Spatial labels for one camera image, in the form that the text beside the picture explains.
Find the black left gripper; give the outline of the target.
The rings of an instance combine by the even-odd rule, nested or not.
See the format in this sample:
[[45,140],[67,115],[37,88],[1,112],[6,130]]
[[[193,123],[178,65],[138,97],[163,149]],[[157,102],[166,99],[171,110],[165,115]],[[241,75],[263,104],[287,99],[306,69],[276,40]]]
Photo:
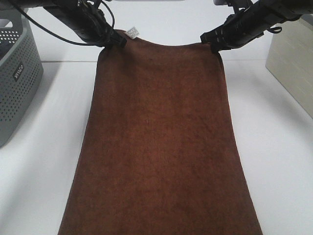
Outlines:
[[54,6],[44,9],[69,27],[82,41],[97,46],[124,48],[127,39],[117,30],[110,30],[98,4],[93,5],[86,0],[55,0]]

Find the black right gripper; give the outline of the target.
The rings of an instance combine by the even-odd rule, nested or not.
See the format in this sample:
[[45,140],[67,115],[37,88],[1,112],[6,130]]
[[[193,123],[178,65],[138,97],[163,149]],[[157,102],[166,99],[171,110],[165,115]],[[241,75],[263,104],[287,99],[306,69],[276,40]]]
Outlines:
[[302,0],[259,0],[229,23],[200,36],[202,44],[210,44],[213,53],[240,48],[263,36],[282,32],[287,21],[296,21],[303,15]]

